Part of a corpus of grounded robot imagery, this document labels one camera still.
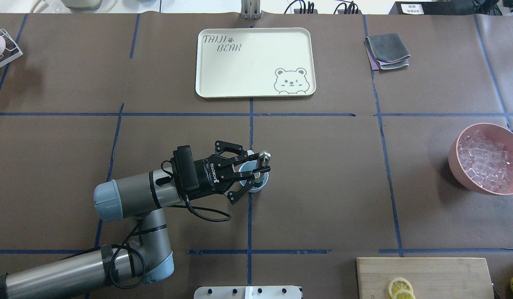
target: robotiq logo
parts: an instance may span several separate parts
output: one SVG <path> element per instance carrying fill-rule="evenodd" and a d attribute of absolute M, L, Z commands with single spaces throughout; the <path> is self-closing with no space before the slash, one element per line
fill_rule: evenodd
<path fill-rule="evenodd" d="M 212 163 L 210 164 L 210 170 L 211 170 L 211 172 L 213 172 L 214 182 L 220 182 L 218 180 L 218 178 L 216 177 L 216 170 L 214 169 L 214 164 L 212 164 Z"/>

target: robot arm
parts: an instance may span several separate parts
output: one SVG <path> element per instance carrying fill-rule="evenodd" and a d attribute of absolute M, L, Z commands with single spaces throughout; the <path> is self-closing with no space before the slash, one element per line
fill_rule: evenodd
<path fill-rule="evenodd" d="M 222 157 L 224 152 L 236 156 Z M 162 208 L 183 202 L 192 214 L 217 221 L 198 214 L 190 201 L 224 194 L 235 204 L 252 187 L 262 185 L 264 174 L 270 170 L 269 158 L 265 151 L 254 154 L 240 145 L 217 141 L 213 155 L 194 161 L 190 146 L 179 146 L 169 160 L 171 168 L 164 168 L 163 162 L 159 170 L 97 186 L 94 202 L 101 219 L 133 217 L 135 229 L 126 244 L 93 248 L 49 265 L 0 276 L 0 299 L 69 298 L 110 284 L 130 288 L 120 286 L 120 282 L 132 277 L 141 277 L 138 284 L 169 277 L 173 254 Z M 255 160 L 255 169 L 235 171 L 235 166 Z M 230 191 L 241 180 L 245 185 Z"/>

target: pink object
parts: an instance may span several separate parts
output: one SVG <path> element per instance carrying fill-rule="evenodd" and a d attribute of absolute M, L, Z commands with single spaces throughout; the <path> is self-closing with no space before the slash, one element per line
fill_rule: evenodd
<path fill-rule="evenodd" d="M 487 194 L 487 195 L 513 195 L 513 180 L 511 180 L 511 183 L 507 187 L 507 191 L 505 192 L 492 192 L 488 191 L 487 189 L 484 189 L 480 186 L 478 186 L 473 180 L 471 180 L 471 177 L 468 176 L 461 165 L 461 161 L 459 160 L 459 156 L 457 153 L 457 146 L 459 143 L 459 140 L 462 137 L 465 137 L 472 132 L 475 131 L 482 131 L 484 135 L 491 140 L 492 142 L 501 142 L 505 144 L 505 150 L 508 151 L 510 154 L 513 155 L 513 133 L 510 132 L 505 127 L 501 127 L 499 125 L 495 125 L 493 123 L 476 123 L 474 125 L 471 125 L 470 127 L 467 127 L 467 129 L 463 130 L 461 134 L 458 136 L 456 141 L 452 144 L 452 147 L 450 148 L 450 153 L 448 155 L 448 165 L 450 166 L 450 170 L 452 171 L 452 174 L 456 177 L 456 179 L 465 187 L 468 189 L 481 193 L 481 194 Z"/>

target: bear illustration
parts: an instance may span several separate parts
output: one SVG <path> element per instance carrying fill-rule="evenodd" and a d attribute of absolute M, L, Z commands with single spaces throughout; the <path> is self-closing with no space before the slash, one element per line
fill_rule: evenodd
<path fill-rule="evenodd" d="M 284 69 L 275 70 L 277 81 L 275 82 L 275 90 L 279 91 L 279 95 L 305 95 L 310 88 L 310 84 L 306 80 L 306 70 L 298 68 L 294 71 L 285 71 Z"/>

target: folded cloth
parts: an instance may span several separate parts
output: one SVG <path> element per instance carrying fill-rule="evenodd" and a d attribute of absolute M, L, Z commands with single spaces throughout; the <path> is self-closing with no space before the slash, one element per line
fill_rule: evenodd
<path fill-rule="evenodd" d="M 373 70 L 392 70 L 410 65 L 410 51 L 398 33 L 367 36 L 364 44 Z"/>

